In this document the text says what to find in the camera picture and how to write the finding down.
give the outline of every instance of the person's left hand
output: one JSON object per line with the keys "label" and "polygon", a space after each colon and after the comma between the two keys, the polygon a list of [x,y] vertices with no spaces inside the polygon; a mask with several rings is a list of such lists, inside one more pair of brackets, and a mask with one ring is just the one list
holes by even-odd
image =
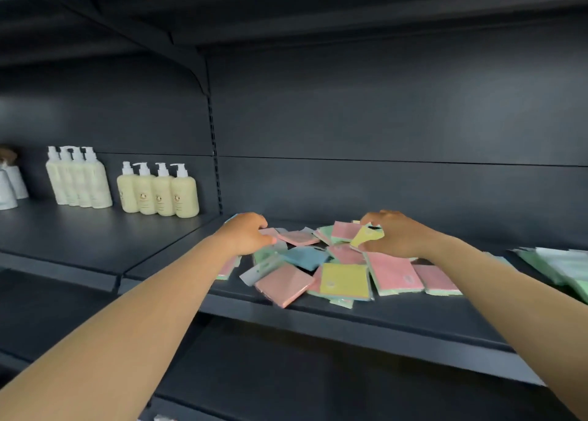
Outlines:
{"label": "person's left hand", "polygon": [[268,227],[268,222],[261,215],[240,213],[223,224],[213,237],[223,240],[233,255],[253,254],[264,246],[276,243],[271,235],[259,233],[265,227]]}

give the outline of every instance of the cream colored bottle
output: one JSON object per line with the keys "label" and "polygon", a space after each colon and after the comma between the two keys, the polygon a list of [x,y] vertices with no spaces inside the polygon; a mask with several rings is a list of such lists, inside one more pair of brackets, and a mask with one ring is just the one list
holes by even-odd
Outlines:
{"label": "cream colored bottle", "polygon": [[165,162],[157,162],[159,170],[157,177],[153,179],[153,193],[155,194],[155,208],[157,213],[164,217],[174,215],[172,197],[172,177],[169,175]]}
{"label": "cream colored bottle", "polygon": [[177,178],[172,180],[173,205],[176,215],[180,218],[191,218],[198,215],[198,193],[196,191],[196,180],[187,175],[184,164],[170,164],[178,166]]}
{"label": "cream colored bottle", "polygon": [[79,206],[79,198],[74,184],[74,176],[72,175],[72,155],[66,147],[61,147],[59,153],[61,163],[59,164],[59,175],[63,181],[63,187],[68,197],[68,204],[70,206]]}
{"label": "cream colored bottle", "polygon": [[107,170],[104,168],[92,147],[82,147],[86,150],[86,177],[90,191],[90,200],[94,209],[112,207],[112,195],[108,186]]}
{"label": "cream colored bottle", "polygon": [[135,213],[139,211],[137,198],[135,196],[135,179],[137,176],[130,166],[130,162],[123,161],[122,175],[116,178],[118,185],[118,193],[121,195],[122,210],[128,213]]}
{"label": "cream colored bottle", "polygon": [[45,167],[47,167],[47,174],[49,175],[51,188],[55,195],[55,201],[59,205],[67,205],[68,195],[65,193],[65,186],[61,179],[61,175],[59,174],[61,159],[59,159],[59,153],[55,146],[49,146],[47,155],[49,156],[49,160],[45,164]]}
{"label": "cream colored bottle", "polygon": [[155,209],[155,196],[153,194],[153,179],[146,162],[137,162],[134,166],[139,168],[139,176],[135,178],[135,197],[139,205],[139,212],[144,215],[153,215]]}
{"label": "cream colored bottle", "polygon": [[92,201],[90,200],[90,184],[86,175],[84,154],[79,147],[66,146],[66,149],[73,150],[73,161],[70,164],[70,172],[73,178],[73,185],[77,192],[79,199],[79,207],[91,208]]}

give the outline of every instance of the person's right arm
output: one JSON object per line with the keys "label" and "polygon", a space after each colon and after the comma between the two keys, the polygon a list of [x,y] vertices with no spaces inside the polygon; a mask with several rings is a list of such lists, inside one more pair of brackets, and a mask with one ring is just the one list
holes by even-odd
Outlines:
{"label": "person's right arm", "polygon": [[588,420],[588,305],[400,212],[368,213],[361,223],[368,222],[381,224],[385,237],[363,250],[437,265],[553,393]]}

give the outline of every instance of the white bottle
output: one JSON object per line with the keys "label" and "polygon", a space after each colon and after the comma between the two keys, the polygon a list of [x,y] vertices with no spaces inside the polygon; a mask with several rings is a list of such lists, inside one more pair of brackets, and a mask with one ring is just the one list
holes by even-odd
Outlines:
{"label": "white bottle", "polygon": [[0,210],[13,209],[18,206],[8,173],[0,169]]}
{"label": "white bottle", "polygon": [[107,170],[104,168],[92,147],[82,147],[86,150],[86,177],[90,188],[90,201],[94,209],[105,209],[112,206],[112,195],[108,186]]}
{"label": "white bottle", "polygon": [[18,166],[9,166],[6,161],[4,161],[0,167],[6,171],[17,200],[28,198],[29,192],[26,190],[26,185],[22,179],[21,170],[18,168]]}
{"label": "white bottle", "polygon": [[165,162],[157,162],[158,176],[153,179],[153,193],[155,194],[155,208],[164,217],[175,214],[172,197],[172,177],[169,175]]}
{"label": "white bottle", "polygon": [[139,205],[135,197],[135,172],[130,166],[130,162],[123,161],[122,175],[116,178],[118,185],[118,193],[121,195],[122,210],[128,213],[135,213],[139,211]]}
{"label": "white bottle", "polygon": [[191,218],[198,215],[198,193],[196,192],[196,180],[187,175],[184,164],[170,164],[178,166],[177,178],[172,180],[173,204],[176,215],[180,218]]}
{"label": "white bottle", "polygon": [[47,167],[49,181],[55,194],[55,201],[59,205],[66,205],[68,203],[68,196],[65,193],[65,186],[59,174],[59,164],[61,163],[59,153],[57,153],[55,146],[49,146],[49,152],[47,154],[49,155],[49,160],[45,166]]}
{"label": "white bottle", "polygon": [[72,156],[67,147],[61,148],[61,163],[59,164],[59,175],[63,180],[63,187],[68,197],[70,206],[79,206],[79,198],[74,184],[74,176],[71,172]]}
{"label": "white bottle", "polygon": [[70,163],[70,173],[73,178],[73,185],[77,192],[77,199],[79,207],[91,208],[92,201],[90,200],[90,181],[86,174],[86,164],[84,163],[84,154],[79,147],[65,146],[66,149],[73,150],[73,161]]}
{"label": "white bottle", "polygon": [[134,166],[139,168],[139,176],[135,178],[135,197],[139,205],[139,212],[144,215],[153,215],[155,209],[155,197],[153,196],[153,175],[146,162],[137,162]]}

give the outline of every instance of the bottle cap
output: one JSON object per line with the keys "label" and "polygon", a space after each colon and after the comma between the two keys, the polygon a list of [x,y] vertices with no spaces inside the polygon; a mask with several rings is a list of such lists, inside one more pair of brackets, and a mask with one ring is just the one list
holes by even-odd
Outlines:
{"label": "bottle cap", "polygon": [[61,147],[61,153],[59,154],[59,157],[61,158],[62,161],[71,161],[72,160],[72,154],[70,153],[70,147],[71,146],[63,146]]}
{"label": "bottle cap", "polygon": [[169,176],[169,172],[167,167],[165,166],[165,162],[157,162],[156,164],[159,166],[159,170],[157,171],[158,176]]}
{"label": "bottle cap", "polygon": [[82,149],[86,150],[86,161],[88,161],[88,162],[98,161],[98,158],[96,157],[96,153],[94,153],[94,149],[92,147],[82,147]]}
{"label": "bottle cap", "polygon": [[178,166],[178,178],[186,178],[187,177],[187,170],[185,164],[170,164],[170,166]]}
{"label": "bottle cap", "polygon": [[136,162],[133,165],[134,166],[140,166],[140,168],[139,168],[139,175],[141,175],[141,176],[149,176],[149,175],[151,175],[151,171],[149,170],[149,167],[147,167],[147,163],[146,162]]}
{"label": "bottle cap", "polygon": [[47,155],[49,155],[49,161],[59,161],[59,152],[55,146],[49,146]]}
{"label": "bottle cap", "polygon": [[122,162],[122,174],[123,175],[134,175],[135,174],[135,172],[133,171],[133,168],[130,166],[130,162],[128,162],[128,161]]}
{"label": "bottle cap", "polygon": [[79,147],[71,147],[73,149],[73,160],[76,162],[84,162],[84,154]]}

